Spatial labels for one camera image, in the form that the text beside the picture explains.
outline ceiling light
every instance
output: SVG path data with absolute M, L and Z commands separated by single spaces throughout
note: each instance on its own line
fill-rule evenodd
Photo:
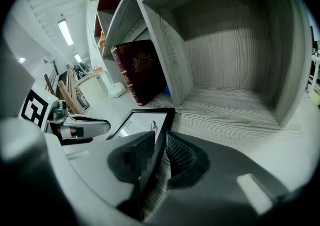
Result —
M 59 26 L 59 28 L 60 28 L 60 31 L 61 31 L 61 33 L 62 33 L 62 35 L 63 35 L 66 43 L 67 43 L 69 46 L 72 45 L 72 44 L 74 44 L 74 42 L 73 42 L 72 39 L 71 39 L 71 35 L 70 35 L 70 33 L 69 33 L 69 29 L 68 29 L 68 27 L 67 27 L 67 22 L 66 22 L 66 20 L 59 21 L 59 22 L 58 22 L 58 26 Z
M 26 60 L 25 58 L 19 58 L 19 59 L 18 59 L 18 62 L 19 62 L 20 64 L 22 64 L 25 60 Z
M 80 58 L 80 56 L 79 56 L 79 54 L 75 54 L 74 58 L 75 58 L 78 62 L 81 62 L 81 61 L 82 61 L 81 58 Z

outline picture frame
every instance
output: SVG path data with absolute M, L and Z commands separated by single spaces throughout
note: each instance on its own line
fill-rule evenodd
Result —
M 131 129 L 129 132 L 127 132 L 128 135 L 135 134 L 142 131 L 148 131 L 150 130 L 150 128 L 155 128 L 155 126 L 157 126 L 151 170 L 144 171 L 139 179 L 141 203 L 144 202 L 145 198 L 147 197 L 147 194 L 150 190 L 150 185 L 154 180 L 156 173 L 158 171 L 158 168 L 160 166 L 162 156 L 166 148 L 166 135 L 167 135 L 166 132 L 171 130 L 171 127 L 175 118 L 175 114 L 176 114 L 176 110 L 174 108 L 132 109 L 129 112 L 129 114 L 120 123 L 119 127 L 116 128 L 106 139 L 106 141 L 108 141 L 111 139 L 116 139 L 117 137 L 123 137 L 121 135 L 119 136 L 119 133 L 123 129 L 127 130 L 125 126 L 128 125 L 128 122 L 132 120 L 135 115 L 138 115 L 135 117 L 135 120 L 142 121 L 142 126 L 140 129 Z

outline black frame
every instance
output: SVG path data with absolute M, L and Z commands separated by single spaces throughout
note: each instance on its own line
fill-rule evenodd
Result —
M 147 197 L 147 194 L 150 190 L 150 186 L 157 174 L 158 168 L 160 166 L 162 155 L 166 148 L 166 132 L 171 130 L 172 123 L 175 118 L 176 110 L 174 108 L 143 108 L 143 109 L 132 109 L 129 114 L 124 118 L 124 120 L 120 123 L 120 126 L 109 135 L 106 140 L 111 140 L 114 136 L 119 132 L 119 130 L 123 127 L 126 121 L 130 118 L 133 113 L 166 113 L 165 120 L 163 122 L 162 128 L 159 132 L 158 139 L 154 146 L 154 154 L 152 156 L 152 169 L 149 171 L 145 171 L 140 179 L 140 201 L 141 204 Z

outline book spine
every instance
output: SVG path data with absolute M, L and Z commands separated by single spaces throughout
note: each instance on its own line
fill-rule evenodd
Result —
M 139 98 L 137 92 L 135 91 L 135 88 L 134 88 L 134 85 L 133 83 L 130 81 L 130 75 L 127 73 L 126 69 L 124 68 L 124 65 L 123 63 L 121 63 L 121 58 L 118 56 L 118 51 L 117 51 L 117 48 L 116 47 L 113 47 L 111 49 L 111 53 L 112 53 L 112 56 L 114 58 L 114 61 L 116 62 L 116 65 L 118 66 L 119 70 L 120 70 L 120 73 L 124 79 L 124 82 L 126 83 L 126 85 L 128 86 L 132 96 L 134 97 L 136 103 L 139 105 L 139 106 L 143 106 L 143 102 L 141 101 L 141 99 Z

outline book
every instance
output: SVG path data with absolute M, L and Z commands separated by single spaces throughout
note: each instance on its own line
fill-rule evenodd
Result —
M 151 40 L 119 44 L 111 53 L 139 106 L 165 90 L 166 79 Z

